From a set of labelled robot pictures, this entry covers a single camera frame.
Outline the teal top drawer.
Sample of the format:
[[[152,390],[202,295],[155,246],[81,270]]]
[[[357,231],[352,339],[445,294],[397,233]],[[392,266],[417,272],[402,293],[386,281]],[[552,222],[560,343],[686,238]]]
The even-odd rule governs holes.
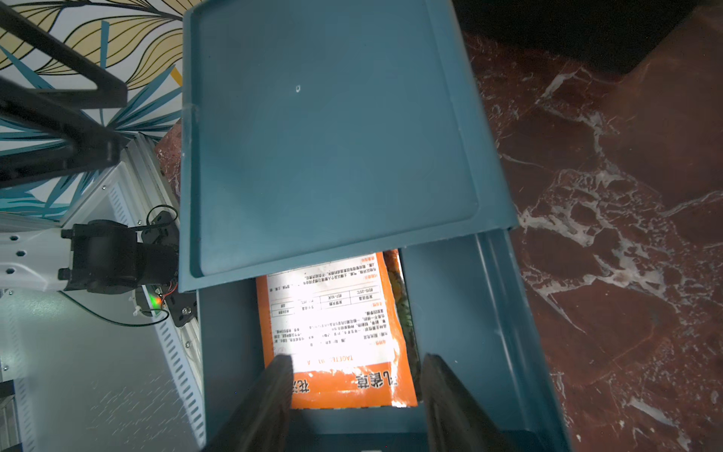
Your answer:
[[[520,451],[568,451],[570,439],[505,230],[404,248],[421,354],[448,364]],[[218,440],[265,369],[254,280],[199,293],[206,438]],[[290,414],[290,451],[425,451],[422,408]]]

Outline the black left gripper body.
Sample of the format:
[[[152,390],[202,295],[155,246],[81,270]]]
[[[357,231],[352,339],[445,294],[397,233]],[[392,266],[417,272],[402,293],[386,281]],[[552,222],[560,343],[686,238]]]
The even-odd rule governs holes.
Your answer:
[[[175,327],[198,315],[197,297],[180,291],[179,213],[156,205],[143,224],[126,226],[113,220],[92,220],[63,229],[70,242],[71,263],[58,271],[64,290],[101,295],[148,292],[144,316],[164,314]]]

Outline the teal drawer cabinet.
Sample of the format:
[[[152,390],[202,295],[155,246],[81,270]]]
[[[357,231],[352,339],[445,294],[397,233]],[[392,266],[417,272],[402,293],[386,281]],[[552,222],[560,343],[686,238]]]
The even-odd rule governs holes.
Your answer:
[[[509,229],[449,1],[204,1],[184,16],[180,288]]]

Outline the orange seed bag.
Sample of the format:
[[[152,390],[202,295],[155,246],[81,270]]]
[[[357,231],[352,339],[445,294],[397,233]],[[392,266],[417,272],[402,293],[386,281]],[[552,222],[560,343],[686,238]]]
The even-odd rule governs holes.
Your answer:
[[[292,359],[293,409],[417,405],[382,253],[261,276],[256,290],[265,362]]]

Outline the marigold photo seed bag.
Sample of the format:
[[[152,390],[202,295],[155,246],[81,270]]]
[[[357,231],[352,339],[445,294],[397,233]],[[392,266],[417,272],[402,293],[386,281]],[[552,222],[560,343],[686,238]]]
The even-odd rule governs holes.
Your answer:
[[[418,346],[414,331],[412,309],[410,308],[410,299],[407,291],[405,277],[402,269],[401,257],[398,250],[394,250],[395,255],[395,275],[397,275],[397,285],[399,297],[395,302],[397,304],[397,314],[399,315],[402,331],[405,336],[408,360],[410,364],[410,372],[412,373],[412,382],[414,385],[416,397],[422,400],[421,390],[421,359],[419,357]]]

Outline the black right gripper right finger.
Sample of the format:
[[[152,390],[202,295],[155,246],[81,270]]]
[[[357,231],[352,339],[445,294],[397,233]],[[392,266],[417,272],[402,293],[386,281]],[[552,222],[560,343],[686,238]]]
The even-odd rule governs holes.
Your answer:
[[[420,382],[431,451],[515,449],[441,356],[425,356]]]

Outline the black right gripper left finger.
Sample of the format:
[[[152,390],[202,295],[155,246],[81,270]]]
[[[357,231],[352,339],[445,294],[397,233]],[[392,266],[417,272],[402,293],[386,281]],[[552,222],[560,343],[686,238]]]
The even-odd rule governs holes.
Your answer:
[[[293,361],[277,355],[205,451],[284,451],[293,395]]]

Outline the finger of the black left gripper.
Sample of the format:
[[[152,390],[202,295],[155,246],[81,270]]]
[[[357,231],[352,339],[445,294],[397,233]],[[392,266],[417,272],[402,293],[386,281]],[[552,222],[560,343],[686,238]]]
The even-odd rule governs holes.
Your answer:
[[[38,132],[50,143],[1,154],[1,186],[13,188],[117,165],[127,143],[122,134],[87,117],[77,104],[91,92],[30,90],[1,80],[1,118]]]
[[[1,4],[1,27],[47,56],[74,69],[96,86],[95,90],[29,90],[2,78],[3,101],[13,99],[29,105],[30,99],[39,99],[79,109],[124,107],[127,104],[127,87],[124,81],[78,54],[6,4]]]

